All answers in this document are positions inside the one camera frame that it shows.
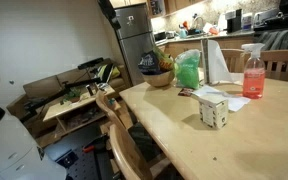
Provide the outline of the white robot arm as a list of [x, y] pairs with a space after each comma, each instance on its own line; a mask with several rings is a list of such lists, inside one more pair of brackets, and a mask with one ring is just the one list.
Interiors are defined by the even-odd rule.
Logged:
[[66, 178], [66, 169], [47, 156], [17, 117], [0, 107], [0, 180]]

